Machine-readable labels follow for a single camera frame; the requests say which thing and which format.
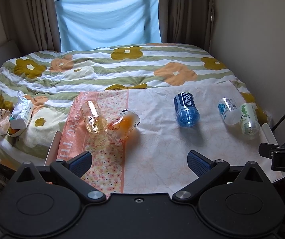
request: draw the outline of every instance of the blue plastic bottle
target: blue plastic bottle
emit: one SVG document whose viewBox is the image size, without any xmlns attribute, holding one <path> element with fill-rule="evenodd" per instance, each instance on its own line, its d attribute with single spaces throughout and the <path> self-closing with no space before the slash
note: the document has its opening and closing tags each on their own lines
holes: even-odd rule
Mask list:
<svg viewBox="0 0 285 239">
<path fill-rule="evenodd" d="M 189 92 L 181 92 L 173 100 L 176 109 L 177 122 L 182 127 L 192 127 L 200 118 L 194 104 L 193 96 Z"/>
</svg>

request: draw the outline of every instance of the blue fabric window cover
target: blue fabric window cover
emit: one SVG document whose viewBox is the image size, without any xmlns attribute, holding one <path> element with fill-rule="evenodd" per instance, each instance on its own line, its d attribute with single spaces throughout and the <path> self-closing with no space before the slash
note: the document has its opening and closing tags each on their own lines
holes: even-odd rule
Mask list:
<svg viewBox="0 0 285 239">
<path fill-rule="evenodd" d="M 56 0 L 62 51 L 161 43 L 158 0 Z"/>
</svg>

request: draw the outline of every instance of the bottle with green dots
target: bottle with green dots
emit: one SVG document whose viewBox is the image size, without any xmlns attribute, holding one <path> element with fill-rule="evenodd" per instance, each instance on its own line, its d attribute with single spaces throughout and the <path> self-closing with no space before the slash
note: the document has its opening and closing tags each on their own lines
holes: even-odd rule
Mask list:
<svg viewBox="0 0 285 239">
<path fill-rule="evenodd" d="M 260 124 L 257 114 L 251 103 L 244 103 L 240 106 L 241 110 L 241 130 L 249 139 L 257 138 L 260 135 Z"/>
</svg>

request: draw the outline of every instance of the triangular hole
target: triangular hole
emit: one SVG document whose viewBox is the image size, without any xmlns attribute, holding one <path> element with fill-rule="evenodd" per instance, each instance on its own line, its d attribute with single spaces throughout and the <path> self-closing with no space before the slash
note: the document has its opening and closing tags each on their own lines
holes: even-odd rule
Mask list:
<svg viewBox="0 0 285 239">
<path fill-rule="evenodd" d="M 26 182 L 35 180 L 35 177 L 29 167 L 25 167 L 20 176 L 17 179 L 17 182 Z"/>
<path fill-rule="evenodd" d="M 254 167 L 251 167 L 249 169 L 248 173 L 246 174 L 245 180 L 255 181 L 255 182 L 263 182 L 259 173 L 257 172 L 257 170 Z"/>
</svg>

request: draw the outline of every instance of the plastic bottle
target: plastic bottle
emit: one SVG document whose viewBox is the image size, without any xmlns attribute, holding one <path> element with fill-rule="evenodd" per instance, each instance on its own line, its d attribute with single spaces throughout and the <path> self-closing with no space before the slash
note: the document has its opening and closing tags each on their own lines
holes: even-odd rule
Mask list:
<svg viewBox="0 0 285 239">
<path fill-rule="evenodd" d="M 118 146 L 121 145 L 139 123 L 140 118 L 136 113 L 123 110 L 115 120 L 108 124 L 106 129 L 108 140 Z"/>
<path fill-rule="evenodd" d="M 192 127 L 200 118 L 194 104 L 193 96 L 189 92 L 181 92 L 173 100 L 176 110 L 176 119 L 182 127 Z"/>
<path fill-rule="evenodd" d="M 244 103 L 240 106 L 241 109 L 241 130 L 249 139 L 254 139 L 260 135 L 260 124 L 258 122 L 255 110 L 251 103 Z"/>
<path fill-rule="evenodd" d="M 81 114 L 83 116 L 86 129 L 89 133 L 100 133 L 105 131 L 107 120 L 102 114 L 100 107 L 96 101 L 87 101 L 81 106 Z"/>
<path fill-rule="evenodd" d="M 235 125 L 240 121 L 241 111 L 237 108 L 233 99 L 222 98 L 218 102 L 218 109 L 225 124 Z"/>
</svg>

